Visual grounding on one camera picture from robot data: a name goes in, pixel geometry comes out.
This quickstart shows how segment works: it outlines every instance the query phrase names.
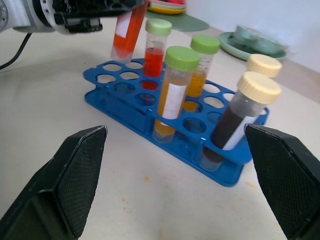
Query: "green cap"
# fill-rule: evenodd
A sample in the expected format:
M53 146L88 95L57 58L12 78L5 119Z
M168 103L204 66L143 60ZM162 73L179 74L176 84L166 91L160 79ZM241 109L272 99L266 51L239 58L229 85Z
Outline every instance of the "green cap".
M198 68L200 61L199 53L184 46L168 47L164 62L170 68L184 72L193 72Z
M220 41L213 36L198 34L192 37L191 48L201 54L216 54Z
M160 36L168 36L171 33L171 28L171 22L158 18L149 18L145 24L145 30L148 33Z

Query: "table surface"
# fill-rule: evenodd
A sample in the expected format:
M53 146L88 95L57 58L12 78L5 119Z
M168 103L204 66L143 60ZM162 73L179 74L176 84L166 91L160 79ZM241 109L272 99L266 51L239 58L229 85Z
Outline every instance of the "table surface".
M116 20L102 23L102 32L88 35L34 34L18 61L1 71L0 216L67 136L107 125L100 179L81 240L286 239L252 162L236 186L223 187L85 102L95 86L82 73L110 60ZM23 38L13 30L1 33L1 63ZM144 56L145 39L142 30L135 58ZM190 41L174 30L168 45ZM208 79L235 90L245 70L244 62L219 52ZM283 87L269 108L267 126L300 138L320 158L320 105Z

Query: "white wall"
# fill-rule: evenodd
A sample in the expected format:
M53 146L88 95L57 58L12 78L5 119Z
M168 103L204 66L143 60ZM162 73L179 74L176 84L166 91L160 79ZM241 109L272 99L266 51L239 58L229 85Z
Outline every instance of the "white wall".
M186 0L187 13L223 31L244 25L290 46L289 58L320 72L320 0Z

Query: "test tube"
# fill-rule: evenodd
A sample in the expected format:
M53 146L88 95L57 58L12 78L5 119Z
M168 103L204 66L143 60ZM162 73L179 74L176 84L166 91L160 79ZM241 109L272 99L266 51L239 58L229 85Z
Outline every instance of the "test tube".
M183 46L171 46L165 54L165 72L157 113L165 119L177 119L182 111L193 71L198 67L200 56L197 52ZM169 143L175 129L156 120L153 138L159 143Z
M127 64L131 62L149 0L131 12L118 17L115 27L111 58Z
M251 54L246 63L248 71L265 75L268 78L275 78L282 69L282 64L273 57L262 54Z
M149 18L145 24L147 31L143 73L148 77L159 77L163 69L168 35L172 24L169 21Z
M236 94L210 135L216 147L227 151L244 137L245 125L254 123L266 105L272 104L281 93L278 83L253 71L244 73L237 87ZM221 155L205 147L199 164L213 172L223 160Z
M192 37L190 47L200 54L200 62L192 75L186 95L197 98L202 94L214 54L216 54L220 48L220 41L213 36L197 34ZM183 107L189 112L195 112L197 103L188 101L184 103Z

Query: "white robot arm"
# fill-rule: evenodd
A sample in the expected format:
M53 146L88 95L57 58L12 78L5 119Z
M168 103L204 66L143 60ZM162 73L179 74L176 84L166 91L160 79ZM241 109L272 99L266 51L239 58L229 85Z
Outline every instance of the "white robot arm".
M61 34L101 31L100 18L117 17L142 5L144 0L0 0L0 33Z

